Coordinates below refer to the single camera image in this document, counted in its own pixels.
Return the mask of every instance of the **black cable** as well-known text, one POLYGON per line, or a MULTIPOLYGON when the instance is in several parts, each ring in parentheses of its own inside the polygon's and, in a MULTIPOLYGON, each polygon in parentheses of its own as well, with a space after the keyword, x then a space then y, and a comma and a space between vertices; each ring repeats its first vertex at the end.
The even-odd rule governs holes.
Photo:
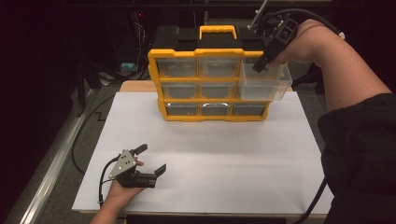
POLYGON ((143 71, 140 73, 140 76, 137 78, 137 80, 143 80, 143 79, 145 79, 145 77, 143 77, 143 75, 145 74, 146 70, 148 70, 148 67, 147 67, 147 66, 145 66, 145 70, 143 70, 143 71))
POLYGON ((135 77, 137 75, 139 75, 137 78, 135 78, 134 80, 139 80, 142 77, 142 74, 146 71, 147 67, 148 67, 148 60, 146 59, 146 57, 142 56, 141 57, 141 63, 139 63, 139 67, 137 68, 137 70, 135 72, 132 72, 130 75, 126 76, 128 78, 132 78, 135 77))
POLYGON ((113 181, 113 180, 112 179, 105 180, 104 182, 102 182, 102 185, 107 183, 108 181, 113 181))
POLYGON ((118 156, 118 157, 116 157, 116 158, 113 158, 111 161, 109 161, 107 164, 106 164, 106 166, 105 166, 105 168, 103 169, 103 172, 102 172, 102 174, 101 174, 101 176, 100 176, 100 182, 99 182, 99 205, 100 206, 102 206, 102 204, 103 204, 103 194, 102 194, 102 185, 104 184, 104 183, 106 183, 106 181, 105 182, 103 182, 103 178, 105 177, 105 172, 106 172, 106 170, 107 170, 107 167, 111 164, 111 163, 113 163, 114 161, 117 161, 118 159, 119 159, 119 157, 120 157, 120 155, 118 156))
POLYGON ((326 19, 324 19, 323 17, 319 16, 318 14, 305 10, 305 9, 301 9, 301 8, 288 8, 288 9, 283 9, 283 10, 279 10, 277 12, 268 14, 266 16, 264 16, 262 18, 262 21, 267 21, 272 17, 275 17, 277 15, 280 14, 285 14, 285 13, 300 13, 303 14, 307 17, 309 17, 310 19, 316 20, 316 21, 320 21, 322 22, 325 26, 327 26, 329 29, 331 29, 333 32, 335 32, 337 35, 340 35, 342 32, 340 30, 338 30, 337 28, 335 28, 334 25, 332 25, 329 21, 327 21, 326 19))
POLYGON ((90 115, 88 115, 87 118, 84 119, 84 122, 82 123, 81 127, 79 128, 78 133, 77 133, 77 135, 76 135, 76 138, 75 138, 75 140, 73 141, 73 145, 72 145, 72 161, 73 161, 73 164, 75 165, 76 169, 77 169, 80 173, 82 173, 83 175, 85 175, 85 172, 82 171, 82 169, 79 168, 79 166, 78 166, 77 163, 76 163, 76 158, 75 158, 75 145, 76 145, 76 142, 77 142, 77 140, 78 140, 78 138, 79 138, 79 136, 80 136, 80 134, 81 134, 81 131, 84 129, 85 124, 86 124, 87 121, 90 119, 90 117, 92 116, 92 114, 93 114, 94 112, 96 112, 96 110, 97 110, 100 106, 102 106, 104 103, 106 103, 108 100, 110 100, 110 99, 113 98, 114 96, 115 96, 115 95, 112 95, 112 96, 108 97, 107 99, 105 99, 102 103, 100 103, 100 104, 91 112, 90 115))
POLYGON ((316 76, 321 76, 321 69, 317 70, 317 71, 313 71, 310 72, 308 71, 308 73, 302 77, 296 78, 293 80, 293 82, 291 83, 291 87, 297 87, 298 85, 305 83, 307 81, 310 81, 311 79, 315 78, 316 76))
POLYGON ((304 221, 306 221, 306 219, 311 214, 312 210, 314 210, 315 205, 317 205, 317 202, 319 201, 319 198, 320 198, 321 194, 323 193, 323 190, 326 188, 326 185, 327 185, 327 181, 326 181, 326 177, 325 177, 325 178, 323 178, 323 180, 320 184, 320 187, 318 189, 317 194, 315 195, 314 200, 312 200, 312 203, 309 205, 308 209, 306 209, 305 214, 302 217, 300 217, 300 219, 298 219, 293 224, 300 224, 300 223, 303 223, 304 221))

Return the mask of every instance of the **plastic drawer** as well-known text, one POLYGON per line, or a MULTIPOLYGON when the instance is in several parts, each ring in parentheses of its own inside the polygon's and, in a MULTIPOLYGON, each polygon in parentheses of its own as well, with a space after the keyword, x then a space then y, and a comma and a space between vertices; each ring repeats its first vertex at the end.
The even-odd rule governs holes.
POLYGON ((163 82, 163 97, 167 99, 195 98, 197 85, 195 82, 163 82))
POLYGON ((255 72, 253 63, 243 63, 239 73, 239 90, 242 100, 277 101, 283 98, 292 80, 286 65, 255 72))
POLYGON ((198 105, 196 103, 167 103, 166 111, 169 116, 196 116, 198 105))
POLYGON ((266 103, 234 103, 233 115, 236 116, 260 116, 266 107, 266 103))
POLYGON ((231 105, 226 103, 200 104, 203 116, 227 116, 230 114, 231 105))
POLYGON ((202 98, 232 98, 233 82, 202 82, 200 95, 202 98))
POLYGON ((236 83, 236 88, 235 88, 235 98, 240 98, 241 97, 241 88, 239 88, 239 82, 236 83))
POLYGON ((237 57, 206 57, 198 59, 199 77, 235 77, 239 65, 237 57))
POLYGON ((160 77, 196 77, 195 58, 155 59, 160 77))

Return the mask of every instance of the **white paper sheet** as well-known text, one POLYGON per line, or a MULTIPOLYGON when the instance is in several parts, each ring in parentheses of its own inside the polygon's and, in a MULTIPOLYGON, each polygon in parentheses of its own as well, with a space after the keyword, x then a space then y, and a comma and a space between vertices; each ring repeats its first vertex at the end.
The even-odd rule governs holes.
MULTIPOLYGON (((296 92, 272 102, 265 121, 165 121, 157 93, 118 92, 73 205, 99 209, 106 163, 123 149, 148 144, 139 155, 152 173, 166 172, 127 213, 302 214, 323 179, 320 152, 296 92)), ((104 184, 106 197, 109 184, 104 184)), ((313 214, 327 214, 325 189, 313 214)))

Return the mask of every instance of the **wire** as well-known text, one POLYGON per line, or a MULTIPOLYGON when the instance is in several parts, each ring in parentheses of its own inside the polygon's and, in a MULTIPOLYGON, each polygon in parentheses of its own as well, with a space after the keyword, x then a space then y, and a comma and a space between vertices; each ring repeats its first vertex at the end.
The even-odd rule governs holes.
POLYGON ((77 169, 80 173, 82 173, 83 175, 85 175, 85 172, 82 171, 82 169, 79 168, 79 166, 78 166, 77 163, 76 163, 76 158, 75 158, 75 145, 76 145, 76 142, 77 142, 77 140, 78 140, 78 138, 79 138, 79 136, 80 136, 80 134, 81 134, 81 131, 84 129, 85 124, 86 124, 87 121, 90 119, 90 117, 93 115, 93 113, 96 112, 96 110, 97 110, 100 106, 102 106, 104 103, 106 103, 108 100, 110 100, 111 98, 114 98, 114 96, 115 96, 115 95, 112 95, 112 96, 108 97, 107 99, 105 99, 102 103, 100 103, 100 104, 91 112, 90 115, 88 115, 87 118, 84 119, 84 122, 82 123, 81 127, 79 128, 78 133, 77 133, 77 135, 76 135, 76 138, 75 138, 75 140, 74 140, 74 142, 73 142, 73 145, 72 145, 72 161, 73 161, 73 164, 75 165, 76 169, 77 169))
POLYGON ((138 31, 139 49, 138 49, 138 52, 137 52, 137 60, 136 60, 137 70, 139 70, 140 53, 141 53, 141 51, 142 51, 142 44, 143 44, 143 42, 145 41, 145 37, 144 37, 144 35, 143 35, 143 41, 140 42, 140 36, 141 36, 140 30, 143 29, 143 27, 142 27, 142 25, 140 25, 139 19, 138 19, 137 16, 136 16, 136 12, 134 12, 134 17, 136 18, 136 21, 137 21, 137 29, 139 30, 139 31, 138 31))
POLYGON ((146 77, 143 77, 143 75, 145 74, 146 70, 148 70, 148 67, 145 65, 144 66, 144 70, 140 72, 139 76, 136 78, 136 80, 141 80, 144 79, 146 77))
POLYGON ((107 182, 109 182, 109 181, 112 181, 112 179, 105 180, 104 182, 102 182, 102 185, 107 183, 107 182))
POLYGON ((142 35, 142 38, 143 38, 143 40, 142 40, 142 44, 145 42, 145 37, 146 37, 146 31, 145 31, 145 29, 143 28, 143 26, 140 24, 140 23, 138 23, 137 25, 139 25, 139 34, 140 34, 140 29, 142 29, 142 31, 143 31, 143 35, 142 35))
POLYGON ((325 178, 323 178, 323 180, 322 180, 322 182, 320 184, 320 187, 318 189, 317 194, 315 195, 314 200, 312 200, 312 203, 309 204, 308 209, 306 209, 305 214, 302 217, 300 217, 300 219, 298 219, 293 224, 301 224, 304 221, 306 221, 306 219, 309 217, 309 215, 311 214, 312 210, 314 209, 315 205, 319 201, 319 198, 320 198, 321 194, 323 193, 323 190, 326 188, 326 186, 327 186, 327 181, 326 181, 326 177, 325 177, 325 178))
POLYGON ((103 169, 103 171, 102 171, 102 174, 101 174, 101 176, 100 176, 100 182, 99 182, 99 206, 101 206, 102 207, 102 204, 103 204, 103 202, 104 202, 104 200, 103 200, 103 194, 102 194, 102 185, 104 184, 104 183, 106 183, 107 181, 103 181, 103 178, 105 177, 105 173, 106 173, 106 170, 107 170, 107 167, 111 164, 111 163, 113 163, 113 162, 115 162, 115 161, 117 161, 118 159, 119 159, 119 157, 120 157, 120 155, 119 156, 117 156, 116 158, 113 158, 111 161, 109 161, 107 164, 106 164, 106 166, 105 166, 105 168, 103 169))
POLYGON ((192 12, 192 15, 194 17, 194 28, 197 27, 197 20, 196 20, 196 16, 195 16, 195 11, 192 12))
POLYGON ((270 18, 273 18, 277 15, 280 14, 285 14, 285 13, 300 13, 303 14, 305 16, 308 16, 310 19, 314 19, 316 21, 320 21, 322 22, 324 25, 326 25, 329 29, 331 29, 333 32, 335 32, 337 35, 343 35, 345 39, 345 35, 343 32, 341 32, 340 30, 338 30, 334 25, 332 25, 331 23, 329 23, 329 21, 327 21, 326 19, 324 19, 323 17, 319 16, 318 14, 305 10, 305 9, 300 9, 300 8, 288 8, 288 9, 283 9, 280 10, 278 12, 275 13, 271 13, 269 15, 266 15, 262 18, 262 21, 265 22, 267 20, 269 20, 270 18))

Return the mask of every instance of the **black sleeve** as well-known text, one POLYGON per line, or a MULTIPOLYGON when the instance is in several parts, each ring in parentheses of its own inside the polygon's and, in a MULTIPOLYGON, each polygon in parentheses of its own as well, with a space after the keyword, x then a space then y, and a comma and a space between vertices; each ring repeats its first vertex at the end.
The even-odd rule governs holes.
POLYGON ((396 94, 379 94, 318 121, 334 195, 326 224, 396 224, 396 94))

